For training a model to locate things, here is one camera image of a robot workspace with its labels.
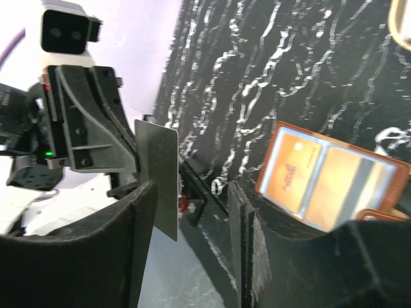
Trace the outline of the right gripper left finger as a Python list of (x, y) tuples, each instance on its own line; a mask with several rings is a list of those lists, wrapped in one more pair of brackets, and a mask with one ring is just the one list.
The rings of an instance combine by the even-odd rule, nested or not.
[(147, 181), (49, 235), (1, 237), (2, 307), (136, 307), (157, 209)]

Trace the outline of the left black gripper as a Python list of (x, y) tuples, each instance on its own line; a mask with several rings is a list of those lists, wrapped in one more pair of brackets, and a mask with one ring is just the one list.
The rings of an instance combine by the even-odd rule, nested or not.
[(113, 189), (139, 184), (139, 161), (111, 67), (49, 65), (39, 92), (40, 121), (47, 138), (49, 168), (110, 176)]

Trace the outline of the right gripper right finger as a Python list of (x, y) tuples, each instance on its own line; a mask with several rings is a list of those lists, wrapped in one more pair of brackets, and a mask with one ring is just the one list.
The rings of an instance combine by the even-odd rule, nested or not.
[(410, 223), (349, 221), (325, 233), (229, 184), (239, 307), (409, 307)]

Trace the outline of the grey silver credit card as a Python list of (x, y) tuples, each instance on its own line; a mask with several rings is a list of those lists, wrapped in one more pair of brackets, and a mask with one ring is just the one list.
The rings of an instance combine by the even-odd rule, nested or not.
[(167, 127), (136, 119), (135, 140), (142, 182), (157, 185), (154, 226), (173, 241), (178, 237), (179, 136)]

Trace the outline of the brown leather card holder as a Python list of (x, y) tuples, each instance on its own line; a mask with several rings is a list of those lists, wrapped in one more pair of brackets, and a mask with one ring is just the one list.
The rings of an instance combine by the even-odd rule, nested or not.
[(279, 122), (255, 190), (302, 223), (329, 232), (350, 220), (404, 221), (394, 208), (410, 166)]

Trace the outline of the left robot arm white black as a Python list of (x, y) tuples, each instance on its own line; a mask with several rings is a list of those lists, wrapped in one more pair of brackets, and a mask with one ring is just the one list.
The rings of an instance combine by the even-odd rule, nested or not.
[(112, 188), (139, 162), (111, 67), (49, 65), (27, 91), (1, 86), (1, 155), (12, 161), (9, 187), (26, 196), (1, 200), (1, 233), (15, 230), (28, 205), (63, 179), (64, 169), (103, 173)]

